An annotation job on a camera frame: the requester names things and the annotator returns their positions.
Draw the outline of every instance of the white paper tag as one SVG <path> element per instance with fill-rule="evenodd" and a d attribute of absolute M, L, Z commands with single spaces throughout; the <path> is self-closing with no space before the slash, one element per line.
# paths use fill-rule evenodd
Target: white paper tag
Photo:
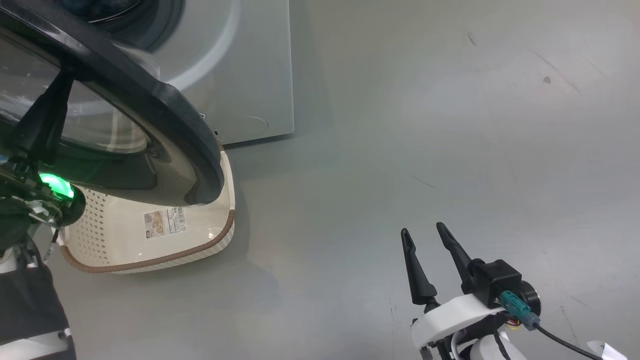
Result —
<path fill-rule="evenodd" d="M 627 357 L 619 353 L 611 345 L 604 341 L 594 340 L 589 341 L 587 346 L 593 350 L 596 355 L 602 357 L 603 360 L 627 360 Z"/>
<path fill-rule="evenodd" d="M 184 208 L 168 208 L 146 213 L 145 236 L 147 239 L 162 238 L 187 231 L 187 218 Z"/>

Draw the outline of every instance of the washing machine door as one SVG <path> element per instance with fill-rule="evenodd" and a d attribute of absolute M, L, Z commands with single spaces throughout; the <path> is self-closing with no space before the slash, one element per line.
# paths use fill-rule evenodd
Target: washing machine door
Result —
<path fill-rule="evenodd" d="M 141 62 L 58 4 L 1 1 L 0 143 L 64 67 L 75 83 L 63 138 L 41 171 L 151 204 L 216 200 L 224 184 L 216 139 L 184 96 Z M 111 108 L 106 115 L 75 116 L 83 103 L 100 101 Z"/>
<path fill-rule="evenodd" d="M 156 50 L 171 36 L 184 8 L 184 0 L 53 1 L 113 40 L 146 51 Z"/>

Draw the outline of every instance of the wire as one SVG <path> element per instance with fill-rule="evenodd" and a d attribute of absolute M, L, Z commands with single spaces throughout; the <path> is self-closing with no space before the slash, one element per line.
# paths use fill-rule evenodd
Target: wire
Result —
<path fill-rule="evenodd" d="M 458 340 L 462 338 L 465 334 L 464 329 L 456 331 L 455 334 L 451 337 L 451 353 L 453 354 L 454 360 L 461 360 L 460 354 L 458 353 Z"/>
<path fill-rule="evenodd" d="M 509 357 L 509 354 L 507 353 L 507 349 L 504 348 L 504 344 L 502 343 L 500 334 L 498 334 L 498 329 L 493 330 L 493 338 L 495 339 L 495 342 L 498 344 L 498 349 L 500 350 L 500 353 L 504 357 L 504 360 L 511 360 L 511 357 Z"/>
<path fill-rule="evenodd" d="M 511 330 L 518 330 L 518 326 L 522 325 L 520 320 L 508 319 L 504 326 Z"/>
<path fill-rule="evenodd" d="M 60 233 L 59 229 L 55 229 L 55 231 L 53 232 L 53 239 L 51 239 L 51 244 L 49 244 L 49 250 L 47 250 L 47 253 L 45 254 L 44 258 L 42 258 L 42 262 L 46 265 L 47 262 L 49 261 L 49 256 L 51 256 L 51 253 L 53 252 L 53 250 L 55 250 L 56 248 L 56 240 L 58 240 L 58 234 Z"/>
<path fill-rule="evenodd" d="M 569 344 L 565 340 L 562 340 L 561 338 L 558 338 L 556 335 L 553 335 L 552 333 L 546 331 L 542 326 L 540 326 L 539 323 L 534 323 L 533 327 L 535 327 L 537 330 L 542 332 L 546 337 L 550 338 L 551 340 L 555 341 L 556 343 L 558 343 L 558 344 L 560 344 L 562 346 L 568 347 L 571 350 L 577 352 L 578 354 L 580 354 L 582 356 L 586 356 L 586 357 L 588 357 L 590 359 L 593 359 L 593 360 L 602 360 L 601 357 L 596 356 L 596 355 L 594 355 L 594 354 L 592 354 L 590 352 L 586 352 L 585 350 L 583 350 L 583 349 L 581 349 L 581 348 L 579 348 L 579 347 L 577 347 L 575 345 Z"/>

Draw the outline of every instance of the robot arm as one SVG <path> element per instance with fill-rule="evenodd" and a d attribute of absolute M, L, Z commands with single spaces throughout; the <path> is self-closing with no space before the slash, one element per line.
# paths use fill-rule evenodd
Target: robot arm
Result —
<path fill-rule="evenodd" d="M 442 305 L 435 300 L 437 291 L 422 271 L 411 235 L 407 229 L 401 232 L 412 300 L 416 305 L 425 305 L 424 316 L 414 319 L 411 326 L 413 344 L 420 349 L 423 359 L 432 359 L 431 349 L 435 348 L 440 358 L 447 360 L 525 360 L 501 331 L 505 323 L 511 322 L 524 324 L 530 331 L 539 330 L 590 359 L 626 360 L 617 352 L 617 357 L 609 357 L 602 351 L 599 351 L 602 356 L 594 355 L 546 331 L 540 326 L 540 298 L 522 280 L 522 274 L 503 260 L 485 263 L 471 259 L 443 223 L 439 222 L 437 228 L 456 265 L 464 293 Z M 458 351 L 459 344 L 474 340 Z"/>

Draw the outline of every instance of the black cable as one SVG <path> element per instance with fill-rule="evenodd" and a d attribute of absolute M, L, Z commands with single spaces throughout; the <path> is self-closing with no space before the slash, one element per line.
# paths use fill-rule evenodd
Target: black cable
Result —
<path fill-rule="evenodd" d="M 60 234 L 60 229 L 56 229 L 56 231 L 53 233 L 53 239 L 51 239 L 51 244 L 49 245 L 49 250 L 47 250 L 47 253 L 44 255 L 44 257 L 42 258 L 42 262 L 43 263 L 47 263 L 47 260 L 49 259 L 49 256 L 51 256 L 51 253 L 53 253 L 53 249 L 56 248 L 56 241 L 58 241 L 58 234 Z"/>
<path fill-rule="evenodd" d="M 583 350 L 583 349 L 581 349 L 581 348 L 579 348 L 579 347 L 577 347 L 575 345 L 571 345 L 568 342 L 566 342 L 565 340 L 562 340 L 561 338 L 558 338 L 556 335 L 553 335 L 552 333 L 546 331 L 542 326 L 540 326 L 539 323 L 534 323 L 533 327 L 535 327 L 537 330 L 542 332 L 546 337 L 550 338 L 551 340 L 555 341 L 556 343 L 558 343 L 558 344 L 560 344 L 562 346 L 568 347 L 571 350 L 577 352 L 578 354 L 580 354 L 582 356 L 586 356 L 586 357 L 588 357 L 590 359 L 593 359 L 593 360 L 602 360 L 601 357 L 593 355 L 592 353 L 587 352 L 587 351 L 585 351 L 585 350 Z"/>
<path fill-rule="evenodd" d="M 442 340 L 438 341 L 436 344 L 438 346 L 438 355 L 440 355 L 440 358 L 450 359 L 449 353 L 451 352 L 451 346 L 448 344 L 451 344 L 451 335 L 445 336 Z"/>
<path fill-rule="evenodd" d="M 498 344 L 498 349 L 500 349 L 500 353 L 504 357 L 504 360 L 511 360 L 509 354 L 507 354 L 507 349 L 504 348 L 504 344 L 502 343 L 502 339 L 500 339 L 500 334 L 498 334 L 498 329 L 493 330 L 493 338 L 495 342 Z"/>

